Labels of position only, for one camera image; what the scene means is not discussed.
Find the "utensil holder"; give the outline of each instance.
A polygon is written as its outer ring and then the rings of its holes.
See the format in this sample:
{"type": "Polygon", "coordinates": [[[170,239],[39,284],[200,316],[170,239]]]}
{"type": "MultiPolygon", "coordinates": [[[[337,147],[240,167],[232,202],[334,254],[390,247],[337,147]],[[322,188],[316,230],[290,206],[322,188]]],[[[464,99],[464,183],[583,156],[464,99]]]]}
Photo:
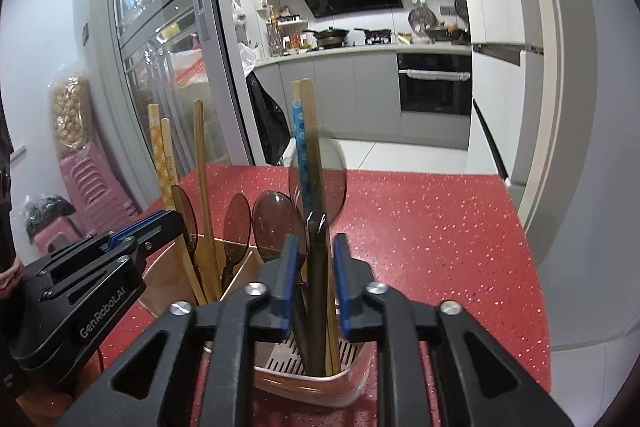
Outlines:
{"type": "MultiPolygon", "coordinates": [[[[159,317],[178,300],[196,305],[187,275],[172,247],[173,243],[165,248],[143,277],[146,290],[139,302],[154,317],[159,317]]],[[[222,273],[226,262],[224,241],[217,238],[216,259],[222,273]]],[[[250,246],[242,263],[235,267],[234,279],[222,299],[257,280],[263,264],[257,249],[250,246]]],[[[373,355],[374,345],[371,343],[351,344],[340,339],[341,372],[332,377],[308,377],[303,373],[293,336],[289,335],[280,344],[256,344],[254,384],[267,393],[292,400],[325,407],[348,407],[364,391],[373,355]]]]}

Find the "shelf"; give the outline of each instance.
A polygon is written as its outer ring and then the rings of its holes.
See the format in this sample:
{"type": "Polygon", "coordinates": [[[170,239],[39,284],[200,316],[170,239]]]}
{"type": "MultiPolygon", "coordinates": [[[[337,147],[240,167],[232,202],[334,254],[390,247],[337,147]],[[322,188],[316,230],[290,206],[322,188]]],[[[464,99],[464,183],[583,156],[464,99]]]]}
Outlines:
{"type": "Polygon", "coordinates": [[[279,22],[278,26],[298,26],[298,25],[305,25],[305,24],[309,24],[309,19],[300,19],[299,21],[279,22]]]}

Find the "white tile floor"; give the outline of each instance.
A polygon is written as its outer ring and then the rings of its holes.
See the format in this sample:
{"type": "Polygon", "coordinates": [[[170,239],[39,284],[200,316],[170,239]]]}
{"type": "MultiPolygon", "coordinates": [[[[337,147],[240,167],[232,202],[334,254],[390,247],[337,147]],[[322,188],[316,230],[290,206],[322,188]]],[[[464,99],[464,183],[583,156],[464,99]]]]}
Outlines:
{"type": "MultiPolygon", "coordinates": [[[[432,172],[462,174],[466,151],[402,143],[338,140],[348,169],[367,171],[432,172]]],[[[283,155],[284,165],[291,162],[295,142],[291,139],[283,155]]]]}

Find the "red table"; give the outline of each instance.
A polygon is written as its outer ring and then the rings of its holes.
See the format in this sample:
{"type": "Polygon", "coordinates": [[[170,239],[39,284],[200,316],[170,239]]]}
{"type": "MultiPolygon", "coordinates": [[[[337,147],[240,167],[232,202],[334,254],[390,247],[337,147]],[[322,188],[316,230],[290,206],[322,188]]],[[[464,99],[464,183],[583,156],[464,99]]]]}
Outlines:
{"type": "MultiPolygon", "coordinates": [[[[287,192],[281,167],[207,166],[214,233],[222,233],[236,192],[251,204],[268,188],[287,192]]],[[[182,180],[196,212],[194,172],[182,180]]],[[[157,210],[156,202],[150,209],[157,210]]],[[[346,232],[354,257],[376,279],[410,299],[455,299],[546,389],[550,354],[545,306],[526,238],[498,176],[349,171],[348,195],[332,235],[346,232]]],[[[133,306],[102,345],[108,365],[152,322],[133,306]]],[[[256,392],[256,427],[373,426],[375,371],[364,395],[343,410],[325,409],[256,392]]]]}

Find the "silver bolt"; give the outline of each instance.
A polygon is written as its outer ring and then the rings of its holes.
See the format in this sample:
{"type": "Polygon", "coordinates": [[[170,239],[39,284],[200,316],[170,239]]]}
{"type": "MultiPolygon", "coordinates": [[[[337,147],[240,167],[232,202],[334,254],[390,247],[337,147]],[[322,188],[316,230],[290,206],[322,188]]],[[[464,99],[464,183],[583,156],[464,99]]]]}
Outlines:
{"type": "Polygon", "coordinates": [[[261,282],[250,282],[247,286],[244,287],[244,293],[247,295],[253,295],[257,297],[258,295],[264,295],[267,293],[267,286],[262,284],[261,282]]]}
{"type": "Polygon", "coordinates": [[[187,301],[177,301],[169,306],[169,311],[174,315],[188,315],[191,313],[191,305],[187,301]]]}
{"type": "Polygon", "coordinates": [[[367,291],[369,293],[373,293],[374,295],[380,295],[381,293],[386,293],[389,289],[385,283],[380,281],[373,281],[367,284],[367,291]]]}
{"type": "Polygon", "coordinates": [[[455,301],[444,301],[440,305],[440,311],[445,315],[458,315],[462,311],[462,306],[455,301]]]}

